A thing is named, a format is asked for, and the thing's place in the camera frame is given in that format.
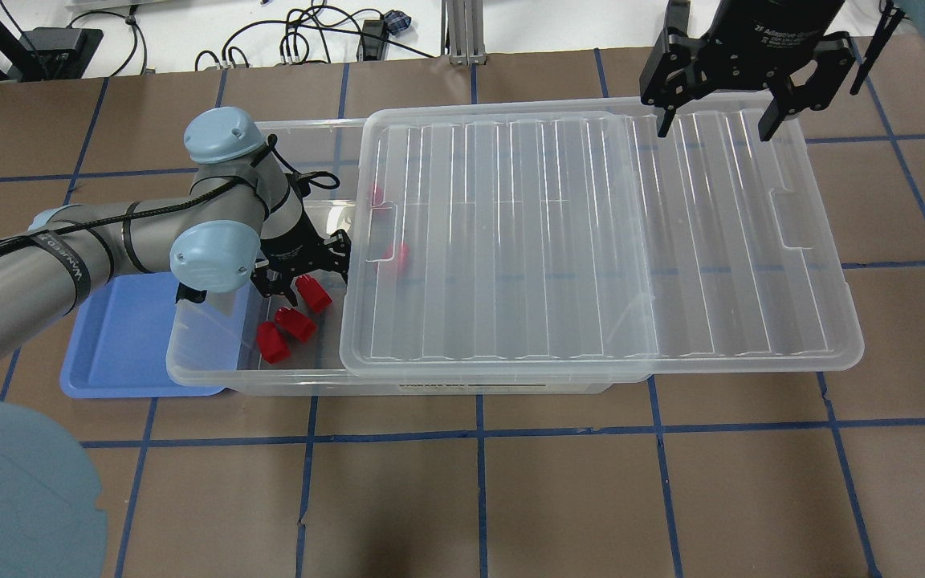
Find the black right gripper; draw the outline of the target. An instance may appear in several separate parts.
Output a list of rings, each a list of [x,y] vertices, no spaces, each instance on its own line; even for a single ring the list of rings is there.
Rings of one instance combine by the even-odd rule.
[[[679,107],[712,92],[758,92],[761,142],[803,109],[825,109],[854,58],[847,33],[829,32],[841,1],[722,1],[700,37],[690,36],[690,1],[668,1],[663,29],[645,70],[640,99],[658,109],[657,136],[670,132]]]

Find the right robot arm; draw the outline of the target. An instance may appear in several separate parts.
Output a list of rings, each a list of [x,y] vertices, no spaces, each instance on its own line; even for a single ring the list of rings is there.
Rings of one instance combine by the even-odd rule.
[[[908,21],[925,40],[925,1],[885,1],[862,59],[850,35],[831,31],[841,1],[722,1],[706,33],[691,37],[691,3],[670,1],[639,77],[640,101],[657,112],[659,136],[678,110],[715,92],[770,92],[757,132],[771,140],[806,110],[825,110],[851,71],[858,94],[890,37]]]

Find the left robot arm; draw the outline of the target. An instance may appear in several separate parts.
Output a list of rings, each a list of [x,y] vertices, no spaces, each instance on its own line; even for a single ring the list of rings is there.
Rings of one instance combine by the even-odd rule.
[[[183,143],[196,165],[187,197],[65,205],[1,238],[0,360],[125,275],[168,271],[181,299],[246,284],[292,297],[301,275],[348,275],[348,234],[320,234],[304,208],[313,185],[336,188],[337,177],[294,169],[241,108],[199,114]],[[0,577],[98,577],[108,534],[99,496],[73,435],[0,402]]]

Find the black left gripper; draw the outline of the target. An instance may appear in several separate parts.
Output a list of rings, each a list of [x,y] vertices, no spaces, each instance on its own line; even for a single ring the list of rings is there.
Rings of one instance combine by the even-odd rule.
[[[348,282],[350,249],[348,231],[342,228],[326,238],[314,230],[289,230],[279,237],[268,238],[261,244],[267,262],[258,264],[254,287],[262,299],[270,299],[275,293],[273,283],[279,284],[279,295],[291,307],[298,307],[295,278],[313,271],[327,271]]]

